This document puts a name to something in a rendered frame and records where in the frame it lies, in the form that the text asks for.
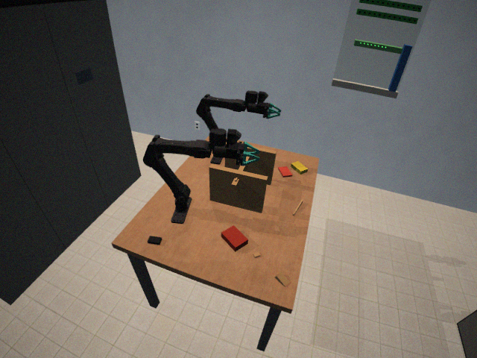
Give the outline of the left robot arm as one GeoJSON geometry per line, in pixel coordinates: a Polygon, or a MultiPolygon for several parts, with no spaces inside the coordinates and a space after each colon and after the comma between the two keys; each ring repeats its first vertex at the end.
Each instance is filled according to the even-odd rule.
{"type": "MultiPolygon", "coordinates": [[[[196,109],[196,113],[202,120],[205,121],[209,130],[217,129],[218,126],[215,123],[215,120],[212,117],[210,107],[220,107],[233,110],[236,112],[245,111],[254,113],[255,110],[264,112],[266,103],[265,99],[268,97],[266,92],[256,91],[247,91],[245,94],[245,100],[241,99],[225,99],[225,98],[216,98],[206,94],[201,100],[196,109]],[[206,98],[205,98],[206,97],[206,98]],[[257,100],[258,97],[258,100],[257,100]],[[246,102],[246,105],[245,105],[246,102]],[[257,104],[254,104],[256,103],[257,104]],[[261,102],[261,103],[260,103],[261,102]],[[244,106],[243,106],[244,105],[244,106]],[[208,111],[208,112],[207,112],[208,111]]],[[[221,164],[223,157],[214,157],[211,159],[210,163],[221,164]]]]}

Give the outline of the yellow sponge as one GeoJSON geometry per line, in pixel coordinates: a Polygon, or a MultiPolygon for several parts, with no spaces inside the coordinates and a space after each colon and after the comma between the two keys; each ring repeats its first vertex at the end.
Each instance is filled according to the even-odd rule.
{"type": "Polygon", "coordinates": [[[308,169],[299,161],[292,163],[291,168],[294,169],[300,175],[308,171],[308,169]]]}

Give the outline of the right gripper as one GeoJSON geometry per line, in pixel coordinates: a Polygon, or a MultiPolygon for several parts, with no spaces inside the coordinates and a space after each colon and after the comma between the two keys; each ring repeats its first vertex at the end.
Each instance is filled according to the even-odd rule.
{"type": "Polygon", "coordinates": [[[238,143],[237,157],[226,156],[226,148],[225,148],[224,156],[225,156],[225,158],[230,158],[230,159],[236,159],[237,158],[236,159],[236,165],[239,165],[241,163],[241,166],[246,166],[247,164],[259,161],[259,157],[254,155],[254,154],[259,154],[259,152],[260,152],[260,150],[254,148],[249,143],[239,142],[238,143]],[[253,149],[254,152],[247,152],[247,147],[253,149]],[[246,161],[246,157],[252,157],[252,158],[255,158],[255,160],[246,161]]]}

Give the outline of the brown wooden rail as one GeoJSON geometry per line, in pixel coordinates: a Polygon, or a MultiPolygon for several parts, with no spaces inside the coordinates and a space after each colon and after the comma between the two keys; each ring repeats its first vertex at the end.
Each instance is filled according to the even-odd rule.
{"type": "MultiPolygon", "coordinates": [[[[248,160],[251,160],[251,157],[246,157],[246,161],[248,161],[248,160]]],[[[238,170],[246,172],[248,166],[249,166],[249,164],[247,164],[246,166],[240,166],[238,170]]],[[[238,186],[239,186],[239,179],[237,181],[235,181],[235,178],[234,178],[234,180],[231,184],[231,190],[236,191],[238,186]]]]}

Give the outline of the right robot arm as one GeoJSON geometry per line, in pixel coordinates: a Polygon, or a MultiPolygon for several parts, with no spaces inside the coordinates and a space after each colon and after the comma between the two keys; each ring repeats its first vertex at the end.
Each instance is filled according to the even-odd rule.
{"type": "Polygon", "coordinates": [[[146,166],[152,167],[160,177],[168,184],[174,194],[175,211],[171,218],[171,223],[183,224],[192,198],[190,195],[190,188],[182,183],[175,173],[170,169],[166,163],[163,153],[167,154],[185,154],[194,158],[210,158],[211,153],[214,157],[223,157],[226,148],[226,156],[237,157],[241,133],[235,129],[228,129],[228,132],[222,128],[211,129],[209,133],[209,142],[206,140],[196,141],[179,141],[160,138],[160,135],[155,135],[149,143],[143,162],[146,166]],[[156,152],[156,153],[155,153],[156,152]],[[158,159],[159,158],[159,159],[158,159]],[[160,160],[160,161],[159,161],[160,160]],[[183,204],[183,202],[185,204],[183,204]],[[186,203],[187,202],[187,203],[186,203]]]}

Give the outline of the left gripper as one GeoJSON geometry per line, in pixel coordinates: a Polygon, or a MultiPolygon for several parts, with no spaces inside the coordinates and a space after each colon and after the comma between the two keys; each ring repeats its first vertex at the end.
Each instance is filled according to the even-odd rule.
{"type": "Polygon", "coordinates": [[[256,113],[263,114],[263,118],[266,117],[266,119],[270,119],[270,118],[273,118],[273,117],[276,117],[276,116],[280,116],[281,109],[279,109],[278,107],[276,107],[272,103],[269,104],[269,103],[266,102],[264,112],[258,111],[258,110],[255,110],[255,111],[256,111],[256,113]],[[276,108],[278,111],[273,110],[272,107],[276,108]],[[269,108],[269,110],[268,110],[268,108],[269,108]],[[277,113],[277,115],[270,116],[272,113],[277,113]]]}

